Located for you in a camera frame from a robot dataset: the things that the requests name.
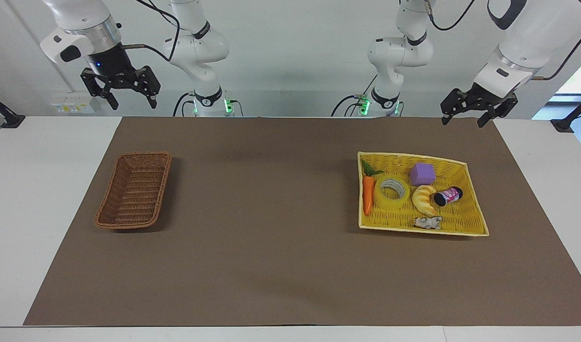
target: toy carrot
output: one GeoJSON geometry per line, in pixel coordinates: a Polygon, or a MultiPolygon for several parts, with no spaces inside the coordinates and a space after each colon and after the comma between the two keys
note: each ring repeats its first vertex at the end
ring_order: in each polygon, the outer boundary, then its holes
{"type": "Polygon", "coordinates": [[[362,202],[365,215],[371,214],[373,208],[373,191],[375,190],[375,178],[373,176],[383,173],[381,170],[373,170],[369,163],[364,160],[362,162],[362,171],[365,175],[362,177],[362,202]]]}

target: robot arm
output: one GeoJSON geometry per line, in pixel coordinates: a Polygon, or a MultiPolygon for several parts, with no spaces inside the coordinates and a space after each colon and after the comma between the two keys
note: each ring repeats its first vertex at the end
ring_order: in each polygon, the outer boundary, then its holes
{"type": "MultiPolygon", "coordinates": [[[[207,65],[229,55],[229,44],[206,20],[200,0],[169,0],[175,17],[183,29],[170,63],[189,75],[195,88],[195,109],[198,115],[228,116],[233,112],[225,99],[215,70],[207,65]]],[[[164,50],[170,52],[173,41],[164,50]]]]}
{"type": "Polygon", "coordinates": [[[514,91],[529,82],[553,52],[581,31],[581,0],[489,0],[494,23],[505,38],[466,93],[454,89],[440,104],[442,123],[469,110],[486,111],[480,127],[495,117],[506,117],[518,99],[514,91]]]}
{"type": "Polygon", "coordinates": [[[149,66],[135,69],[122,46],[116,24],[101,0],[42,0],[50,8],[58,28],[40,44],[56,64],[84,57],[90,67],[82,80],[90,95],[106,99],[114,110],[118,103],[111,89],[132,89],[156,108],[160,83],[149,66]],[[104,86],[97,84],[100,80],[104,86]]]}
{"type": "Polygon", "coordinates": [[[427,37],[430,22],[424,0],[404,0],[396,25],[402,38],[375,39],[369,46],[369,61],[377,68],[377,82],[369,94],[371,115],[389,115],[400,96],[404,77],[397,67],[422,67],[432,59],[434,48],[427,37]]]}

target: white table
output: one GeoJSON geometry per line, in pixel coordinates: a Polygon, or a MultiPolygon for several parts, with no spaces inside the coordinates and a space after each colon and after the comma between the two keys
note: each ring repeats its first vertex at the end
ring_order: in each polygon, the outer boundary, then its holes
{"type": "MultiPolygon", "coordinates": [[[[0,131],[0,342],[581,342],[581,327],[21,327],[120,120],[28,117],[0,131]]],[[[495,125],[581,272],[581,145],[547,121],[495,125]]]]}

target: small can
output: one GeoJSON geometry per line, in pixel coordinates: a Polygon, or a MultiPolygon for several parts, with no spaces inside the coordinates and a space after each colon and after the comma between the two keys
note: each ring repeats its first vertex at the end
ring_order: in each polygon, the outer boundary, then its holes
{"type": "Polygon", "coordinates": [[[436,202],[436,204],[438,204],[439,206],[444,207],[445,205],[447,205],[449,203],[453,203],[455,201],[458,201],[463,196],[464,196],[464,192],[460,188],[453,186],[451,188],[448,188],[445,191],[437,192],[434,195],[434,202],[436,202]]]}

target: yellow tray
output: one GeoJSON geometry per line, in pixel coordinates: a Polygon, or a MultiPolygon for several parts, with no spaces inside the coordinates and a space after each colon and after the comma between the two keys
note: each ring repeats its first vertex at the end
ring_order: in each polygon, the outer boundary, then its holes
{"type": "Polygon", "coordinates": [[[358,225],[360,228],[425,234],[488,236],[487,224],[478,205],[470,173],[468,173],[468,165],[464,162],[416,154],[358,152],[358,177],[360,179],[360,203],[358,204],[358,225]],[[371,164],[374,170],[384,171],[380,175],[375,175],[375,179],[388,175],[401,178],[406,184],[409,184],[409,199],[399,210],[388,212],[373,204],[371,214],[365,216],[362,210],[362,177],[364,173],[360,163],[361,159],[371,164]],[[442,216],[440,230],[422,229],[413,225],[415,218],[425,217],[418,212],[411,200],[412,193],[417,188],[410,186],[409,173],[418,162],[434,165],[436,181],[432,186],[436,190],[458,186],[464,191],[462,199],[444,207],[439,207],[432,201],[438,215],[442,216]]]}

